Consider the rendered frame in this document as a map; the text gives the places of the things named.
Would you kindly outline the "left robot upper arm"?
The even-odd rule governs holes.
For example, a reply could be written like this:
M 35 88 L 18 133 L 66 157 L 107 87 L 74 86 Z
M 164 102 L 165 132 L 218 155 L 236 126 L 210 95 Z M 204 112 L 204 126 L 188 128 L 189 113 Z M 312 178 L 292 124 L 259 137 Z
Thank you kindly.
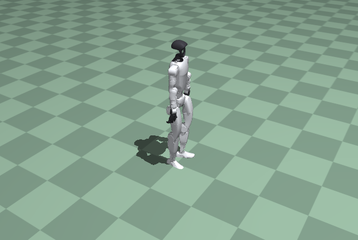
M 188 67 L 189 67 L 189 57 L 188 56 L 184 56 L 186 59 L 187 59 L 187 62 L 188 62 Z M 188 74 L 187 74 L 187 80 L 189 80 L 190 79 L 190 77 L 191 77 L 191 73 L 190 72 L 188 72 Z

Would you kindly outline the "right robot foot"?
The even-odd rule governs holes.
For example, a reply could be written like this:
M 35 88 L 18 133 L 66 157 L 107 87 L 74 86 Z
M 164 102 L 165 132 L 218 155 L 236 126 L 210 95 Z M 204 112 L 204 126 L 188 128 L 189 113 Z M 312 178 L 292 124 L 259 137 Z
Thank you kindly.
M 173 162 L 170 161 L 170 158 L 167 159 L 167 163 L 168 163 L 168 164 L 170 164 L 170 165 L 172 165 L 173 167 L 176 167 L 176 168 L 178 168 L 178 169 L 183 169 L 183 166 L 180 165 L 177 161 L 174 161 L 174 160 L 172 160 L 172 161 L 173 161 Z

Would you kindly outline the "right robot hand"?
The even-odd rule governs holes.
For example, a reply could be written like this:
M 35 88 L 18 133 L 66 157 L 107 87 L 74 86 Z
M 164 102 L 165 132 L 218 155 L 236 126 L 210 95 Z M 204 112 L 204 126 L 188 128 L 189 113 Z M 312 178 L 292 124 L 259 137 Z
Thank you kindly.
M 172 110 L 170 110 L 170 117 L 169 117 L 169 121 L 167 123 L 173 123 L 173 121 L 175 122 L 177 118 L 176 114 L 172 114 Z

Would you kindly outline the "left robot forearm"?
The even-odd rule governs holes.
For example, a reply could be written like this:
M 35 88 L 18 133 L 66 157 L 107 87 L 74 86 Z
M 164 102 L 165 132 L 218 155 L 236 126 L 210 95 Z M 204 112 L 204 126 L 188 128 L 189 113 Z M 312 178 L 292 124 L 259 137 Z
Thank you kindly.
M 187 80 L 186 87 L 184 89 L 184 93 L 188 94 L 189 90 L 190 90 L 190 79 Z

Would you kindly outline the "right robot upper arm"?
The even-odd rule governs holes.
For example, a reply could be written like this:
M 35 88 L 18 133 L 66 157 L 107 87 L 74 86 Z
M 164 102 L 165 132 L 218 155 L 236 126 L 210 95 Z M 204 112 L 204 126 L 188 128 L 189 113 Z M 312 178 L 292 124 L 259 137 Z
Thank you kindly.
M 178 75 L 178 66 L 172 65 L 168 70 L 169 93 L 171 90 L 176 90 L 176 92 L 178 92 L 178 89 L 175 87 L 177 75 Z

